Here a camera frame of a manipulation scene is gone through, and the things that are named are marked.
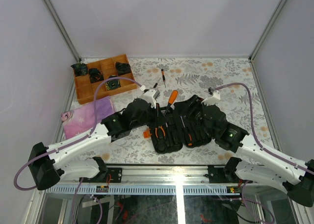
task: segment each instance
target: wooden organizer tray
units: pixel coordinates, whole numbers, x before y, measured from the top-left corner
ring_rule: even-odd
[[[116,62],[129,64],[129,60],[127,56],[124,54],[124,55],[115,56],[112,58],[89,63],[87,64],[87,68],[88,69],[97,68],[103,73],[104,79],[108,79],[110,75],[118,76],[116,68],[115,68]],[[125,78],[130,78],[134,80],[132,71],[129,74],[120,75],[119,77],[125,77]],[[85,104],[85,103],[93,101],[94,94],[96,92],[97,87],[103,82],[103,81],[99,81],[96,83],[90,83],[88,74],[84,76],[77,76],[77,77],[75,77],[74,75],[74,80],[75,80],[75,89],[77,92],[77,98],[80,104]],[[116,95],[116,94],[123,93],[123,92],[137,88],[137,85],[135,83],[130,82],[128,80],[120,79],[119,81],[120,81],[120,87],[114,90],[107,90],[105,84],[101,86],[97,94],[97,99]]]

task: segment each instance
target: gray wall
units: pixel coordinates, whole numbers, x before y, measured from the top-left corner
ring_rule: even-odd
[[[74,63],[41,0],[0,0],[0,223],[21,223],[32,191],[13,186],[32,146],[52,142]],[[33,186],[28,169],[19,184]]]
[[[246,55],[279,0],[52,0],[82,56]]]
[[[313,63],[314,0],[289,0],[255,65],[283,151],[306,161],[314,159]]]

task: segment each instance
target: floral tablecloth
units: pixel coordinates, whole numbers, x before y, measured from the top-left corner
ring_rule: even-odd
[[[86,59],[85,63],[98,59]],[[160,69],[164,69],[166,88],[162,79],[158,88],[161,106],[167,105],[173,90],[178,90],[176,101],[189,99],[197,94],[208,96],[209,87],[217,87],[232,82],[243,82],[251,90],[254,107],[255,129],[260,140],[273,146],[259,95],[253,80],[248,59],[244,58],[130,58],[135,80],[152,87],[161,77]],[[142,92],[139,89],[112,96],[116,110],[121,110]],[[217,104],[226,113],[227,120],[248,130],[250,133],[250,108],[248,94],[242,86],[236,85],[220,90],[221,101]],[[76,97],[71,109],[80,107]],[[100,146],[92,151],[78,156],[76,159],[86,159],[100,156],[107,163],[145,163],[145,164],[225,164],[233,155],[232,152],[221,149],[214,142],[208,145],[189,149],[183,147],[178,152],[157,154],[151,139],[144,139],[146,126],[133,130],[128,137],[109,145]]]

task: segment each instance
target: pink cloth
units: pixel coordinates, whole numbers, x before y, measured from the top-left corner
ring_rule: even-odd
[[[97,122],[114,113],[110,97],[96,100]],[[65,138],[69,139],[82,132],[85,132],[94,125],[94,103],[90,102],[78,109],[61,114]]]

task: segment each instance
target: black tool case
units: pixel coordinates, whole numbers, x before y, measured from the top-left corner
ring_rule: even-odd
[[[181,150],[183,145],[194,148],[211,142],[211,137],[205,133],[202,126],[201,101],[201,98],[194,95],[186,101],[174,103],[175,109],[170,108],[165,119],[163,114],[166,107],[158,109],[158,114],[156,114],[158,119],[153,124],[148,125],[149,134],[157,153],[171,153]]]

